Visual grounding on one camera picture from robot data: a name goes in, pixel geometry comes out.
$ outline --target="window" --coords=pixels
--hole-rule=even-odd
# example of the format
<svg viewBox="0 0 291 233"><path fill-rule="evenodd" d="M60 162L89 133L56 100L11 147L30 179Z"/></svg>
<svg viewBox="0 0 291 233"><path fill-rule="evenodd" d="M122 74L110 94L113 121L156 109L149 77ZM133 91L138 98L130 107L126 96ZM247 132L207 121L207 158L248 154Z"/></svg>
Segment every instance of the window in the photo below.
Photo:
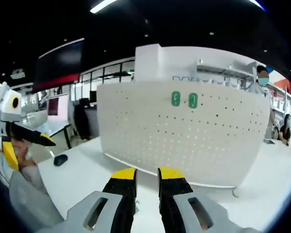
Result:
<svg viewBox="0 0 291 233"><path fill-rule="evenodd" d="M121 64L105 67L105 75L119 73L121 70Z"/></svg>
<svg viewBox="0 0 291 233"><path fill-rule="evenodd" d="M89 98L89 92L91 90L91 82L90 80L86 80L82 84L83 84L82 98Z"/></svg>
<svg viewBox="0 0 291 233"><path fill-rule="evenodd" d="M70 85L70 100L75 101L76 100L76 95L75 95L75 84Z"/></svg>
<svg viewBox="0 0 291 233"><path fill-rule="evenodd" d="M76 100L79 100L82 98L82 83L76 83L75 84L75 93L76 93Z"/></svg>
<svg viewBox="0 0 291 233"><path fill-rule="evenodd" d="M37 99L36 99L36 95L30 95L30 103L32 104L36 104L37 103Z"/></svg>
<svg viewBox="0 0 291 233"><path fill-rule="evenodd" d="M135 69L135 61L124 62L122 66L122 71Z"/></svg>
<svg viewBox="0 0 291 233"><path fill-rule="evenodd" d="M24 96L21 98L21 107L25 107L26 105L28 105L28 99L27 96Z"/></svg>
<svg viewBox="0 0 291 233"><path fill-rule="evenodd" d="M103 69L98 69L92 72L92 80L103 75Z"/></svg>

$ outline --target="computer mouse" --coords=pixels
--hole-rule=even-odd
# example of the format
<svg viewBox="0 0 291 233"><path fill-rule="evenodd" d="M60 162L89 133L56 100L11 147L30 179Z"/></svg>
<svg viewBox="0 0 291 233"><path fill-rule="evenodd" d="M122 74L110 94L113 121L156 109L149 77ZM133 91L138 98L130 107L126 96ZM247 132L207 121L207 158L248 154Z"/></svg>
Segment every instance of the computer mouse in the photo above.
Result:
<svg viewBox="0 0 291 233"><path fill-rule="evenodd" d="M65 154L57 155L54 159L54 165L61 166L67 160L68 160L68 156L66 156Z"/></svg>

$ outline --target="white desk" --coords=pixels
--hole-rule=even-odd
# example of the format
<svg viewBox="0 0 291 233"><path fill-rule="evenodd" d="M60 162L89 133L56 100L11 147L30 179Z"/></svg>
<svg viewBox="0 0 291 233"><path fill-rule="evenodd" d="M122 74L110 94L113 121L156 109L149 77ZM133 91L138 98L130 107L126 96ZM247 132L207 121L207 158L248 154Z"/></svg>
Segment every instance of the white desk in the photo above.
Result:
<svg viewBox="0 0 291 233"><path fill-rule="evenodd" d="M37 127L35 130L40 131L50 137L53 137L54 135L58 134L60 131L64 130L69 125L70 124L66 121L47 120L44 124Z"/></svg>
<svg viewBox="0 0 291 233"><path fill-rule="evenodd" d="M69 159L61 167L53 165L53 158L38 165L46 189L63 218L72 206L90 193L101 191L112 173L126 168L103 155L99 138L72 148L65 154ZM291 191L291 148L280 141L275 141L275 145L263 143L251 171L239 187L240 198L233 197L231 190L192 188L206 193L224 206L229 218L241 227L263 231L281 210ZM158 210L156 177L139 171L137 200L140 203L139 212L134 217L131 232L164 233Z"/></svg>
<svg viewBox="0 0 291 233"><path fill-rule="evenodd" d="M37 127L35 130L40 131L50 137L55 136L61 131L64 131L66 143L69 149L71 149L70 139L67 132L67 127L70 126L70 123L62 120L47 120L44 124Z"/></svg>

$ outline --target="blue face mask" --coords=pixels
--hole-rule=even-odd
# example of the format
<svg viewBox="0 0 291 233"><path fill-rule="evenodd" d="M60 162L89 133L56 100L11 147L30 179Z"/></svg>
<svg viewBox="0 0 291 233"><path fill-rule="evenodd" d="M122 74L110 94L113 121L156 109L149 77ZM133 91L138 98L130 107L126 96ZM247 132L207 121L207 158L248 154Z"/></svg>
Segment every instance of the blue face mask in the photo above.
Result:
<svg viewBox="0 0 291 233"><path fill-rule="evenodd" d="M258 82L261 86L266 86L269 81L270 81L270 78L258 78Z"/></svg>
<svg viewBox="0 0 291 233"><path fill-rule="evenodd" d="M287 126L291 127L291 120L287 120Z"/></svg>

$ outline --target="white shelf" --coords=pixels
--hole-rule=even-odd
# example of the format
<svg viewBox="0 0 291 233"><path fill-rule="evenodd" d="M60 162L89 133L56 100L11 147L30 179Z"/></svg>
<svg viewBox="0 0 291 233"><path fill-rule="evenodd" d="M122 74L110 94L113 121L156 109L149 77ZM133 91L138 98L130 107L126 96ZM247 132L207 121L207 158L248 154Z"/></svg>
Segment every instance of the white shelf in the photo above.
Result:
<svg viewBox="0 0 291 233"><path fill-rule="evenodd" d="M276 91L276 92L280 92L283 96L285 96L285 90L281 89L280 87L276 86L275 84L268 83L267 87L269 89ZM291 94L289 94L288 92L287 92L287 97L291 100Z"/></svg>
<svg viewBox="0 0 291 233"><path fill-rule="evenodd" d="M246 79L248 81L254 80L254 75L248 72L237 70L233 68L223 68L218 66L212 66L207 64L197 64L196 65L197 72L199 73L211 73L222 75L225 77L237 78L237 79Z"/></svg>
<svg viewBox="0 0 291 233"><path fill-rule="evenodd" d="M279 108L275 108L275 107L272 107L272 109L274 109L276 112L279 112L279 113L285 113L285 111L279 109Z"/></svg>

